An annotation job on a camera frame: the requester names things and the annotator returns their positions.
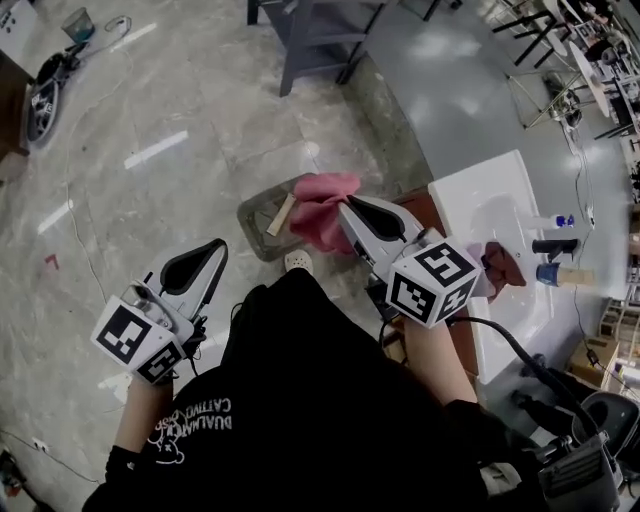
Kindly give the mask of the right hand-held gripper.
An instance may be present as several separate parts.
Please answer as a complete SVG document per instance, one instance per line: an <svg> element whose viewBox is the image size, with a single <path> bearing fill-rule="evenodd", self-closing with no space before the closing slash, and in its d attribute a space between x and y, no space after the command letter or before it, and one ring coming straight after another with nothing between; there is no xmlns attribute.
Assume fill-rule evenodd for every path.
<svg viewBox="0 0 640 512"><path fill-rule="evenodd" d="M400 314L431 328L465 307L479 263L453 237L422 224L404 207L348 195L339 223L354 251L374 267L375 298L387 318Z"/></svg>

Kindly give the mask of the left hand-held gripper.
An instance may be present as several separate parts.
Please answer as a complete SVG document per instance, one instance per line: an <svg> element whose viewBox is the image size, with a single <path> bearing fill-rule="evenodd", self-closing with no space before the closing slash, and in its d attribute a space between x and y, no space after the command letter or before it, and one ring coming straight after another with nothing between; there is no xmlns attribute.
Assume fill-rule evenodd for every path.
<svg viewBox="0 0 640 512"><path fill-rule="evenodd" d="M132 375L157 384L204 340L203 308L228 260L224 240L197 239L161 251L149 265L149 283L133 281L128 302L112 296L91 342Z"/></svg>

